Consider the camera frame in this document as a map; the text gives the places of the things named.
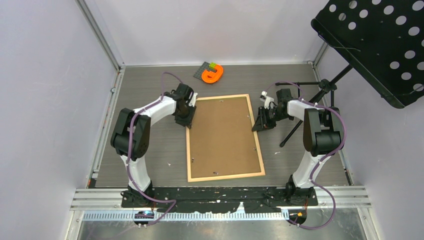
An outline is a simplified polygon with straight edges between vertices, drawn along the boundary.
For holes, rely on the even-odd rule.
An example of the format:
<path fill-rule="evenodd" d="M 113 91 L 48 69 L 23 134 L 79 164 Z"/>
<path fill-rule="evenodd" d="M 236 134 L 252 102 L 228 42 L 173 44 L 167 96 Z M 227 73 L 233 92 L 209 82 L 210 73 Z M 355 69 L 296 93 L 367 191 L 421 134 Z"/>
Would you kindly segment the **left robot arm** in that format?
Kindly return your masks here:
<path fill-rule="evenodd" d="M 141 207 L 148 207 L 154 201 L 152 180 L 146 167 L 151 127 L 167 116 L 174 116 L 178 125 L 190 129 L 196 98 L 197 93 L 191 87 L 180 83 L 175 90 L 164 92 L 143 107 L 123 108 L 119 112 L 110 144 L 123 160 L 128 175 L 124 198 L 134 199 Z"/>

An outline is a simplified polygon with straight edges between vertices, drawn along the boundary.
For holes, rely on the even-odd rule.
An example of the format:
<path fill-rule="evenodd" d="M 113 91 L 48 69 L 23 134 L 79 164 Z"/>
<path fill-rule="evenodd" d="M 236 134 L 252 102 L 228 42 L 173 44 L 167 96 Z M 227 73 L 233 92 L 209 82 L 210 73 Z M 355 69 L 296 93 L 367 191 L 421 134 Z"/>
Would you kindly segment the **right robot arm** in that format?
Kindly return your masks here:
<path fill-rule="evenodd" d="M 297 170 L 289 177 L 283 191 L 284 200 L 299 205 L 312 197 L 316 177 L 323 164 L 338 152 L 346 140 L 345 127 L 337 108 L 310 103 L 292 97 L 288 88 L 277 91 L 277 99 L 262 91 L 252 132 L 273 129 L 278 121 L 295 118 L 303 122 L 302 142 L 305 153 Z"/>

